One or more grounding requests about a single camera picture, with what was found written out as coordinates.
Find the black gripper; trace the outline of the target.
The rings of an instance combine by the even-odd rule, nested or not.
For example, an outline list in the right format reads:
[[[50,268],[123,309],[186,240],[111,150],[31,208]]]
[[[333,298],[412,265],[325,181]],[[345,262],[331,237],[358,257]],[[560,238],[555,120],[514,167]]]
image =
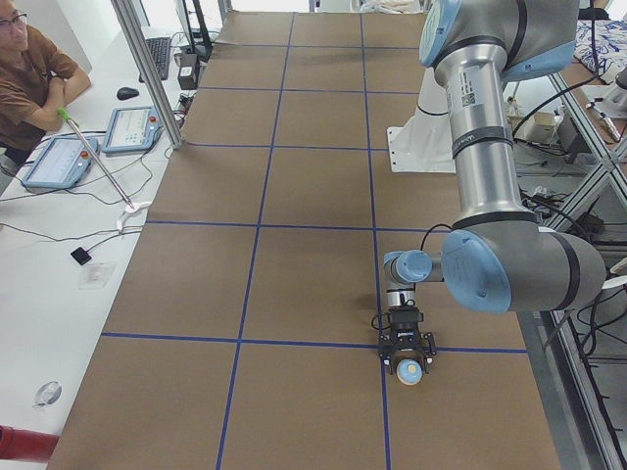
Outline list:
[[[421,332],[423,313],[416,306],[395,306],[378,315],[378,353],[388,375],[395,374],[394,357],[399,352],[421,354],[424,374],[429,374],[437,356],[435,337],[431,332]]]

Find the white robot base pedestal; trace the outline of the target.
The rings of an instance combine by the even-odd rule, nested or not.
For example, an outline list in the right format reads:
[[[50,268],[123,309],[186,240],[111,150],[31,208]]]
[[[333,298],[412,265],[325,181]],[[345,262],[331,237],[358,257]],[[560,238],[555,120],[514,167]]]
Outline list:
[[[433,69],[422,78],[415,112],[402,127],[388,127],[393,172],[455,173],[445,89]]]

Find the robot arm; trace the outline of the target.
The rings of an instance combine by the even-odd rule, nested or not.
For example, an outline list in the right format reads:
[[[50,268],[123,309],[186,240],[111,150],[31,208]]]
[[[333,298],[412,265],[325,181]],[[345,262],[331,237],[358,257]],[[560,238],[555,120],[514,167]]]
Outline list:
[[[436,352],[421,332],[421,282],[442,282],[466,308],[496,314],[585,306],[603,289],[605,266],[588,242],[538,224],[521,202],[503,87],[564,69],[572,59],[575,1],[436,1],[419,59],[447,97],[449,160],[461,213],[442,250],[384,257],[388,311],[378,354],[414,385]]]

